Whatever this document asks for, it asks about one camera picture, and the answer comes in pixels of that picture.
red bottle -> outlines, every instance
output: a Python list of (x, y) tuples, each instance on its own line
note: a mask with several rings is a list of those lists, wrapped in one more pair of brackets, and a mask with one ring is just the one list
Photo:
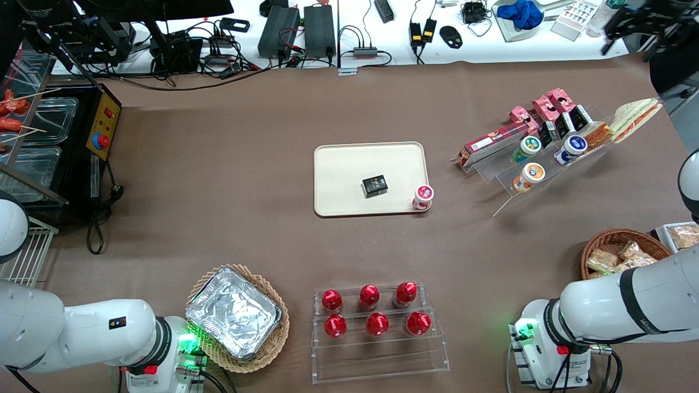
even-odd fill
[(406, 317), (403, 322), (403, 331), (411, 336), (421, 336), (430, 331), (432, 319), (429, 315), (420, 312), (414, 312)]
[(364, 310), (373, 310), (379, 302), (379, 289), (374, 285), (366, 285), (359, 291), (359, 306)]
[(381, 336), (389, 330), (389, 319), (381, 313), (373, 313), (366, 319), (366, 332), (372, 336)]
[(323, 308), (331, 313), (339, 313), (343, 309), (343, 297), (338, 291), (326, 291), (323, 294)]
[(333, 314), (325, 320), (325, 334), (332, 338), (340, 338), (347, 331), (347, 323), (342, 315)]
[(394, 293), (394, 305), (398, 308), (406, 308), (417, 296), (417, 285), (408, 281), (400, 284)]

small bottle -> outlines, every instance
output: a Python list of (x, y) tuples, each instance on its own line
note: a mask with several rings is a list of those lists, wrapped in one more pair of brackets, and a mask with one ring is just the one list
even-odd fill
[(512, 187), (517, 192), (528, 192), (530, 188), (534, 187), (534, 184), (544, 180), (544, 176), (546, 176), (544, 167), (535, 162), (530, 162), (522, 168), (519, 176), (514, 178)]
[(563, 146), (554, 153), (554, 159), (560, 165), (566, 165), (575, 156), (581, 155), (587, 150), (587, 141), (578, 135), (571, 135), (565, 139)]
[(400, 284), (394, 292), (394, 306), (406, 308), (410, 305), (410, 302), (415, 300), (416, 296), (417, 285), (415, 285), (415, 283), (408, 281), (407, 283)]
[(381, 336), (389, 330), (389, 319), (381, 313), (373, 313), (366, 319), (366, 332), (372, 336)]
[(365, 285), (359, 291), (359, 307), (365, 311), (373, 310), (379, 302), (379, 289), (374, 285)]
[(626, 0), (605, 0), (587, 25), (587, 35), (597, 38), (605, 32), (605, 25), (615, 13), (626, 3)]
[(541, 150), (541, 141), (536, 136), (525, 136), (519, 142), (519, 148), (512, 153), (514, 162), (522, 162), (529, 157), (535, 155)]
[(430, 331), (432, 319), (425, 313), (418, 311), (405, 317), (403, 321), (403, 331), (411, 336), (421, 336)]
[(323, 294), (323, 308), (331, 313), (339, 313), (343, 309), (343, 297), (335, 290), (325, 291)]
[(423, 184), (415, 190), (415, 198), (412, 199), (412, 207), (417, 210), (427, 210), (432, 204), (432, 198), (435, 192), (432, 187), (427, 184)]
[(340, 338), (347, 331), (345, 318), (339, 314), (333, 314), (325, 320), (325, 334), (332, 338)]

yellow control panel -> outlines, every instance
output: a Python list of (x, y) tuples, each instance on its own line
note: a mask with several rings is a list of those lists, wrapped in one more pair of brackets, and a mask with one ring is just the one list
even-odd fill
[(108, 94), (102, 93), (86, 146), (103, 161), (106, 161), (109, 155), (121, 111), (119, 105)]

brown table surface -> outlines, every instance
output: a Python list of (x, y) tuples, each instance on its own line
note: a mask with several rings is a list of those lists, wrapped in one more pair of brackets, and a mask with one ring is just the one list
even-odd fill
[[(579, 279), (579, 255), (591, 236), (690, 218), (676, 180), (686, 150), (665, 111), (590, 169), (496, 218), (503, 191), (465, 178), (449, 161), (465, 142), (507, 121), (514, 106), (528, 107), (555, 87), (607, 114), (654, 96), (647, 66), (634, 55), (396, 66), (348, 77), (335, 69), (287, 69), (195, 92), (108, 85), (125, 106), (111, 162), (126, 193), (104, 225), (106, 253), (86, 251), (84, 228), (63, 230), (44, 287), (67, 306), (141, 298), (158, 315), (184, 315), (187, 295), (204, 273), (225, 263), (249, 266), (282, 296), (291, 329), (270, 366), (234, 376), (240, 393), (504, 392), (507, 323), (529, 301), (557, 297)], [(385, 141), (424, 146), (436, 194), (432, 209), (317, 216), (314, 149)], [(451, 372), (313, 386), (314, 290), (404, 280), (425, 283), (445, 331)], [(686, 362), (697, 343), (616, 349), (624, 361), (620, 392), (689, 392), (699, 383)], [(593, 379), (602, 373), (603, 363), (593, 362)], [(531, 390), (519, 385), (515, 372), (512, 377), (515, 391)], [(102, 364), (27, 379), (45, 393), (112, 391)], [(6, 373), (0, 386), (23, 391)]]

wicker basket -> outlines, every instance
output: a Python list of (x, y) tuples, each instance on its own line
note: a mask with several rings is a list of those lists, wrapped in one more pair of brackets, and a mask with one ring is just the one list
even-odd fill
[(592, 236), (592, 239), (587, 242), (585, 248), (582, 250), (582, 258), (580, 259), (580, 273), (582, 274), (582, 279), (588, 280), (590, 278), (590, 273), (593, 272), (593, 270), (587, 267), (586, 262), (594, 250), (600, 249), (614, 255), (619, 255), (629, 241), (638, 243), (643, 252), (649, 254), (658, 261), (672, 255), (667, 247), (650, 235), (642, 234), (632, 229), (608, 229)]
[(289, 337), (289, 311), (284, 305), (284, 301), (277, 294), (277, 292), (272, 288), (272, 285), (258, 275), (253, 275), (246, 266), (242, 265), (221, 265), (216, 269), (208, 272), (204, 277), (199, 280), (192, 293), (189, 295), (187, 300), (187, 305), (192, 301), (194, 296), (199, 293), (199, 290), (209, 281), (213, 275), (218, 273), (220, 269), (228, 267), (236, 273), (240, 274), (244, 279), (253, 284), (258, 290), (261, 290), (269, 299), (275, 302), (282, 309), (282, 320), (279, 322), (274, 331), (269, 335), (269, 337), (262, 344), (260, 349), (255, 354), (255, 357), (249, 362), (243, 362), (231, 356), (226, 348), (223, 347), (218, 341), (209, 337), (204, 331), (199, 329), (196, 325), (189, 322), (189, 330), (196, 336), (201, 349), (206, 353), (211, 360), (216, 362), (223, 369), (232, 371), (234, 373), (251, 373), (257, 371), (268, 364), (270, 364), (274, 358), (277, 357), (279, 352), (282, 351), (284, 343)]

